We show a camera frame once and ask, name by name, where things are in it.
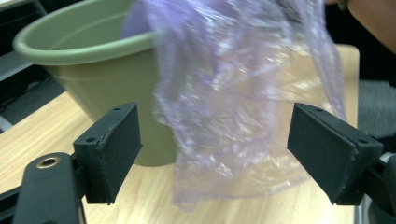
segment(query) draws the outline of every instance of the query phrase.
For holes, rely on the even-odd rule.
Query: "wooden table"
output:
[[[356,125],[359,53],[344,47],[340,51],[346,71],[347,118]],[[51,152],[72,153],[73,141],[91,125],[66,92],[1,134],[0,192],[21,183],[31,160]],[[85,204],[88,223],[353,223],[354,208],[332,206],[313,180],[268,197],[199,203],[194,212],[182,213],[171,202],[173,167],[134,165],[115,204]]]

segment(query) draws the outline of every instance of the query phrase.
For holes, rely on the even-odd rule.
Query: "bin liner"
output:
[[[323,1],[141,0],[131,12],[122,37],[155,35],[154,113],[179,147],[174,204],[191,211],[308,178],[286,150],[294,102],[345,119]]]

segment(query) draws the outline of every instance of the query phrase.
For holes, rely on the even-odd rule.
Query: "plastic bag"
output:
[[[286,150],[294,102],[345,119],[322,1],[142,0],[132,12],[123,36],[155,34],[155,114],[179,145],[176,205],[273,194],[308,178]]]

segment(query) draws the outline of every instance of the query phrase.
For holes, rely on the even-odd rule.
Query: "gray floor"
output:
[[[386,81],[360,81],[358,129],[375,137],[396,132],[396,88]],[[0,113],[15,124],[64,90],[52,78],[13,102]]]

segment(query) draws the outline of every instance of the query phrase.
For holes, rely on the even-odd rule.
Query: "green bucket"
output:
[[[172,130],[153,116],[158,67],[151,33],[120,39],[132,0],[86,0],[24,28],[14,49],[43,67],[92,120],[114,106],[137,102],[143,148],[135,163],[176,158]]]

